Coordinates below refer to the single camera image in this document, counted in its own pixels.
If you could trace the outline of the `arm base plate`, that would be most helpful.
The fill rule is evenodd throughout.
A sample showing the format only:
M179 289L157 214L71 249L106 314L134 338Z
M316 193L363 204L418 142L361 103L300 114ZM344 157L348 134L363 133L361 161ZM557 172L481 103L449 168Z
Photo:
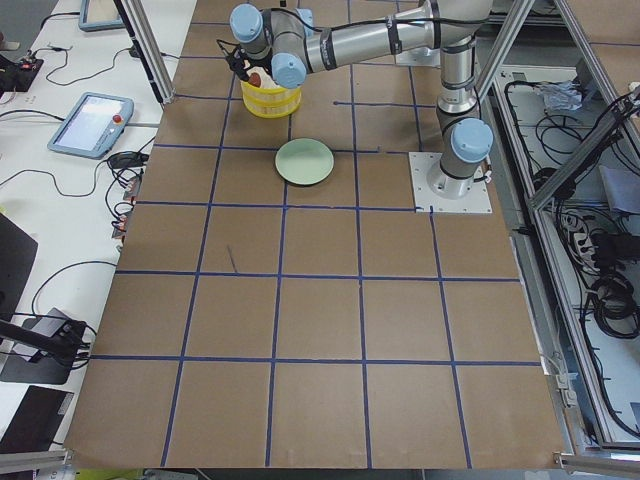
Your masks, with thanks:
M404 50L394 56L395 64L409 67L429 67L440 68L440 50L428 47L419 47L411 50Z
M414 198L418 213L481 214L493 212L488 187L480 167L471 178L447 177L440 168L439 152L408 154Z

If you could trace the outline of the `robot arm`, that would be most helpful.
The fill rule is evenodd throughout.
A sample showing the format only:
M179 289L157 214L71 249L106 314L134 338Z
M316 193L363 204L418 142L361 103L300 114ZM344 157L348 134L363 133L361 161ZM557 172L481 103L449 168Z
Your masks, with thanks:
M426 47L440 55L437 117L444 151L427 174L437 196L459 200L489 155L493 133L481 120L476 91L475 34L487 20L489 1L422 1L384 18L338 26L315 25L313 10L236 6L230 28L236 40L224 56L242 81L261 67L280 87L301 86L312 73L331 71Z

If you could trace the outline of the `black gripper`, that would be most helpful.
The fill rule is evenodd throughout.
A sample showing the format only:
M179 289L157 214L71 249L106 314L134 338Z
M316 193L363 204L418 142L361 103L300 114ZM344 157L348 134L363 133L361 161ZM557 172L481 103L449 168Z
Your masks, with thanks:
M248 67L245 65L244 50L240 45L236 45L231 51L227 51L225 60L229 69L239 80L248 80L250 78Z

